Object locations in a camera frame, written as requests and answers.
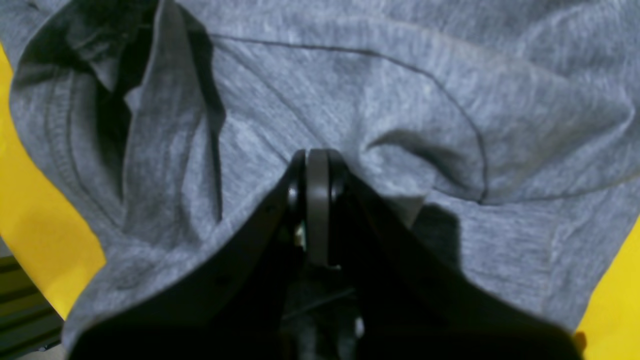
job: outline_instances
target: seam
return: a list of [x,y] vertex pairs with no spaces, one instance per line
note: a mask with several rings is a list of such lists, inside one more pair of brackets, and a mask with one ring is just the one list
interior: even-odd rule
[[[221,38],[221,39],[226,39],[226,40],[232,40],[232,41],[237,41],[237,42],[246,42],[246,43],[253,43],[253,44],[262,44],[262,45],[275,45],[275,46],[282,46],[282,47],[290,47],[293,49],[309,49],[309,50],[324,50],[324,51],[337,51],[337,52],[341,52],[341,53],[352,53],[352,54],[361,54],[364,56],[374,56],[377,58],[381,58],[383,60],[387,60],[391,63],[394,63],[398,66],[404,67],[410,71],[413,72],[417,72],[419,74],[422,74],[424,76],[426,76],[427,78],[429,78],[430,80],[432,80],[434,82],[434,84],[437,86],[437,88],[446,96],[446,98],[454,105],[454,107],[460,112],[460,114],[463,116],[463,118],[467,121],[467,123],[469,124],[469,126],[471,127],[471,129],[473,130],[474,134],[476,135],[476,142],[477,142],[477,146],[478,146],[478,150],[480,152],[480,155],[482,157],[483,160],[483,173],[482,173],[482,177],[483,177],[483,189],[482,192],[479,196],[479,198],[476,200],[480,203],[484,202],[485,199],[488,196],[488,159],[487,159],[487,155],[486,155],[486,146],[484,144],[484,139],[482,137],[482,134],[480,133],[479,128],[476,126],[476,123],[472,120],[471,116],[467,113],[467,111],[464,109],[464,107],[458,102],[458,100],[450,93],[450,91],[448,91],[448,89],[446,89],[446,87],[442,84],[442,82],[440,82],[432,73],[425,71],[423,69],[420,69],[418,67],[415,67],[413,65],[409,65],[405,62],[402,62],[400,60],[397,60],[395,58],[391,58],[389,56],[385,56],[382,55],[380,53],[377,53],[375,51],[371,51],[371,50],[361,50],[361,49],[348,49],[345,47],[332,47],[332,46],[321,46],[321,45],[301,45],[301,44],[286,44],[283,42],[271,42],[271,41],[264,41],[264,40],[253,40],[253,39],[246,39],[246,38],[237,38],[237,37],[231,37],[228,35],[218,35],[218,34],[214,34],[214,33],[208,33],[208,35],[210,37],[213,38]],[[247,68],[251,73],[253,73],[254,75],[256,75],[261,82],[263,82],[270,90],[274,91],[276,93],[276,95],[278,96],[278,98],[287,106],[291,109],[291,107],[284,102],[284,100],[282,99],[282,94],[280,94],[279,92],[277,92],[277,90],[273,89],[271,86],[269,86],[258,74],[256,74],[252,69],[249,69],[247,67],[246,64],[244,64],[241,59],[238,58],[238,56],[236,56],[235,54],[233,54],[232,51],[229,51],[229,53],[232,54],[232,56],[234,57],[234,59],[236,59],[241,65],[243,65],[245,68]]]

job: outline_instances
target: yellow table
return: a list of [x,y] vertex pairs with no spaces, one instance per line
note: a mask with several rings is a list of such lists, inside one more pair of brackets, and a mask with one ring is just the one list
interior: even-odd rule
[[11,76],[0,47],[0,235],[44,297],[67,318],[106,260],[84,219],[20,144],[9,114]]
[[[66,318],[104,265],[104,254],[86,222],[20,144],[8,108],[11,74],[0,47],[0,234],[45,298]],[[577,338],[586,340],[586,359],[640,359],[638,259],[636,224],[580,324]]]

